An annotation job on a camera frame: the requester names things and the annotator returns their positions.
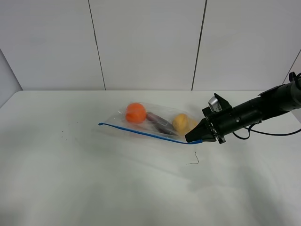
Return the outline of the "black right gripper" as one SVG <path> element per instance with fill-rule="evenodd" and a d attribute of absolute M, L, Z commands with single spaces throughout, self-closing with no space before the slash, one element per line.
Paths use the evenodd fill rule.
<path fill-rule="evenodd" d="M 212 112 L 208 107 L 202 110 L 204 115 L 204 119 L 200 121 L 200 123 L 189 133 L 185 135 L 186 142 L 216 142 L 219 144 L 223 144 L 226 142 L 225 135 L 226 132 L 231 128 L 230 122 L 233 121 L 232 116 L 230 115 L 233 107 L 230 103 L 218 95 L 214 93 L 214 97 L 218 98 L 222 110 L 219 112 Z"/>

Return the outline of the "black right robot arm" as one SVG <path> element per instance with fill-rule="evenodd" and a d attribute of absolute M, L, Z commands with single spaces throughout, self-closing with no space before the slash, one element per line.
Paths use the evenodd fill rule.
<path fill-rule="evenodd" d="M 232 107 L 218 94 L 209 100 L 202 110 L 204 118 L 185 135 L 186 142 L 225 142 L 225 135 L 242 128 L 252 127 L 270 118 L 278 117 L 301 107 L 301 76 L 291 72 L 289 83 L 276 86 L 258 97 Z"/>

